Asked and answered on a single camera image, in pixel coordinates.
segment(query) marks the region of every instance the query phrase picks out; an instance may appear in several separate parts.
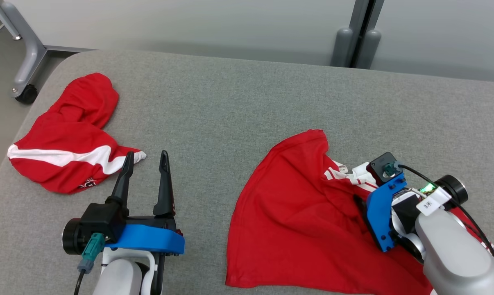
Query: blue bracket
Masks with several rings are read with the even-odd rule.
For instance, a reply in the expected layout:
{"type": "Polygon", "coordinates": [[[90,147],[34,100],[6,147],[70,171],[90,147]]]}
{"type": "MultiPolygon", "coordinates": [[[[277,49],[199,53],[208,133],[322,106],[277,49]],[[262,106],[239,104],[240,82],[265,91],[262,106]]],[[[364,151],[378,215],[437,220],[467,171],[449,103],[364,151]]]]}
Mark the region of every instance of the blue bracket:
{"type": "Polygon", "coordinates": [[[367,197],[367,224],[378,247],[386,252],[394,247],[394,241],[389,235],[391,231],[391,203],[393,195],[407,186],[403,173],[395,176],[377,188],[367,197]]]}
{"type": "Polygon", "coordinates": [[[118,242],[107,243],[105,247],[183,254],[185,239],[170,229],[127,224],[118,242]]]}

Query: gray table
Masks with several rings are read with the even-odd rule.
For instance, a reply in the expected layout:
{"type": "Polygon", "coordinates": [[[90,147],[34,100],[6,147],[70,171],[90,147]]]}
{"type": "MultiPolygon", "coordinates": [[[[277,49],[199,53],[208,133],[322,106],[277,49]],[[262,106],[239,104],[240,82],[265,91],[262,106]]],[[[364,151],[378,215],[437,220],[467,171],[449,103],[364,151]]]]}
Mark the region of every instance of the gray table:
{"type": "MultiPolygon", "coordinates": [[[[133,215],[156,202],[159,156],[170,154],[176,221],[186,254],[167,258],[166,295],[320,294],[296,287],[224,285],[230,217],[268,150],[307,129],[324,129],[331,158],[354,167],[385,151],[434,179],[451,174],[470,192],[465,207],[494,243],[494,82],[193,57],[86,52],[62,62],[41,90],[16,140],[69,82],[99,71],[120,94],[105,127],[144,150],[129,188],[133,215]]],[[[421,185],[414,176],[411,183],[421,185]]],[[[0,167],[0,295],[69,295],[78,256],[61,248],[66,222],[102,202],[116,178],[65,196],[0,167]]],[[[98,268],[84,278],[89,294],[98,268]]]]}

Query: red garment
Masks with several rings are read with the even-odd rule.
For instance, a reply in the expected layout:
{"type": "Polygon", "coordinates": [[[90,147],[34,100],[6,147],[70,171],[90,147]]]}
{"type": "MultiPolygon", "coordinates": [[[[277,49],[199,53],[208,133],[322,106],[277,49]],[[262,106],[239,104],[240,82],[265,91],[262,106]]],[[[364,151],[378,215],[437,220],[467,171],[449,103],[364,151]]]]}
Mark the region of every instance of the red garment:
{"type": "Polygon", "coordinates": [[[329,177],[322,130],[277,144],[245,185],[231,220],[226,285],[291,285],[341,293],[428,295],[402,247],[376,247],[353,200],[369,191],[329,177]]]}
{"type": "Polygon", "coordinates": [[[118,104],[118,93],[101,73],[72,81],[29,133],[9,147],[7,156],[20,174],[51,192],[73,194],[97,185],[144,152],[120,146],[101,128],[118,104]]]}

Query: teal connector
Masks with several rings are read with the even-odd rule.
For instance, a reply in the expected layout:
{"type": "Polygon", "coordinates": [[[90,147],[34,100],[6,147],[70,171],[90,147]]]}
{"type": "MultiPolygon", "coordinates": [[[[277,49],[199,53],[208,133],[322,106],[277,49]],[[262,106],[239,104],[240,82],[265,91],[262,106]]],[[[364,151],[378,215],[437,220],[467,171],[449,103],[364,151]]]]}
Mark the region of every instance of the teal connector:
{"type": "Polygon", "coordinates": [[[105,247],[105,236],[100,233],[94,233],[91,235],[88,243],[82,253],[82,261],[78,264],[78,271],[84,271],[90,273],[94,267],[94,260],[96,256],[101,253],[105,247]]]}

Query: caster wheel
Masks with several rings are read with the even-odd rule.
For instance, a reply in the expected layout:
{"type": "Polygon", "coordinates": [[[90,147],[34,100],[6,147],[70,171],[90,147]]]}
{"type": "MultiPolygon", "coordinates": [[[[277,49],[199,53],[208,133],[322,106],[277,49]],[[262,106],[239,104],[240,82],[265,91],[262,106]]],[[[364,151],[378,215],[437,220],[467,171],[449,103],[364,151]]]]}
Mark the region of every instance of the caster wheel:
{"type": "Polygon", "coordinates": [[[23,92],[20,96],[16,97],[16,100],[21,102],[22,104],[32,104],[36,97],[38,96],[38,90],[32,84],[29,84],[23,89],[23,92]]]}

